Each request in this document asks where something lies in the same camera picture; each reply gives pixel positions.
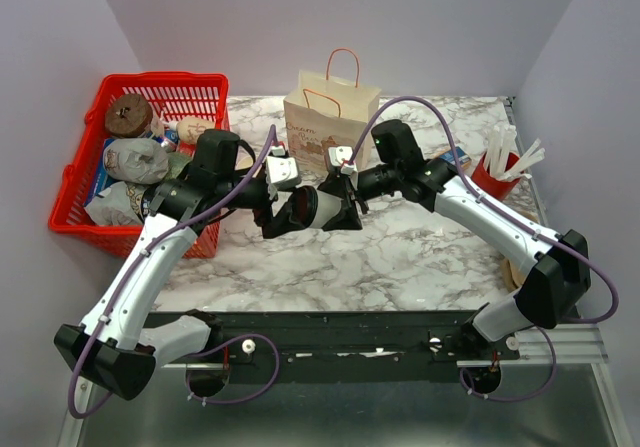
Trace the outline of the paper takeout bag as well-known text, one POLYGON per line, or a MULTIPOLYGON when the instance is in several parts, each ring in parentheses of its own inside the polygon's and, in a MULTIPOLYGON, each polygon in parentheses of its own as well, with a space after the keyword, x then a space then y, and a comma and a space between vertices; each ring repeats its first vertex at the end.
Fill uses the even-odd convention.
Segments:
POLYGON ((360 81, 360 62, 355 74, 341 78, 331 74, 333 50, 324 72, 301 70, 297 87, 283 101, 287 146, 303 171, 325 171, 325 154, 331 147, 355 147, 380 106, 381 89, 360 81))

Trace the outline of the black coffee cup lid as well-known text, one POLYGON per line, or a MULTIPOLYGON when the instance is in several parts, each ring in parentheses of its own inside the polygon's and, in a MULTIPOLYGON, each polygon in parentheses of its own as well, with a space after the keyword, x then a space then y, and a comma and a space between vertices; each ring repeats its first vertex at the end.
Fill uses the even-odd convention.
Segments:
POLYGON ((303 228, 310 227, 318 210, 316 189, 310 186, 299 187, 289 200, 292 203, 293 219, 303 228))

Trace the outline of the white paper coffee cup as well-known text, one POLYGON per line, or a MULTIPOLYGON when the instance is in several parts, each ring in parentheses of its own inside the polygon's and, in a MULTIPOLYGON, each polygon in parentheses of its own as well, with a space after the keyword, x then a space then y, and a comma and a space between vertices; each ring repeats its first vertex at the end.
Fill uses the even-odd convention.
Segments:
POLYGON ((313 229, 323 229, 342 209, 342 199, 329 193, 316 190, 316 213, 310 224, 313 229))

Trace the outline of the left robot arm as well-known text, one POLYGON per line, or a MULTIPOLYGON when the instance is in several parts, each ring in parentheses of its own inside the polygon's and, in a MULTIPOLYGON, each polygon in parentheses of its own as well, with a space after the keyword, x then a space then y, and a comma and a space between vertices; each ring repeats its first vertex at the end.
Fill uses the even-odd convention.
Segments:
POLYGON ((198 140, 178 177, 160 183, 142 230, 100 301, 77 325, 63 324, 54 345, 72 371, 124 400, 138 396, 160 367, 182 357, 214 360, 225 345, 212 314, 190 311, 161 327, 145 325, 159 292, 178 261, 223 209, 266 212, 295 161, 269 128, 253 164, 236 167, 241 138, 210 130, 198 140))

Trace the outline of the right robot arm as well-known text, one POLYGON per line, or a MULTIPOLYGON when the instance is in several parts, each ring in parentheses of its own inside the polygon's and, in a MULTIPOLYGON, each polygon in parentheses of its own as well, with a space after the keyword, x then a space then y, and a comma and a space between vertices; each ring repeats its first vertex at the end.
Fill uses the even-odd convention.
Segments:
POLYGON ((358 172, 347 146, 325 154, 328 175, 318 188, 319 203, 335 215, 325 230, 357 230, 367 201, 400 193, 410 202, 467 228, 507 257, 524 274, 522 286, 476 311, 461 329, 460 346, 480 359, 497 340, 529 327, 552 329, 589 289, 586 239, 570 230, 560 235, 530 221, 487 195, 441 158, 425 159, 410 127, 398 120, 373 129, 380 157, 376 167, 358 172))

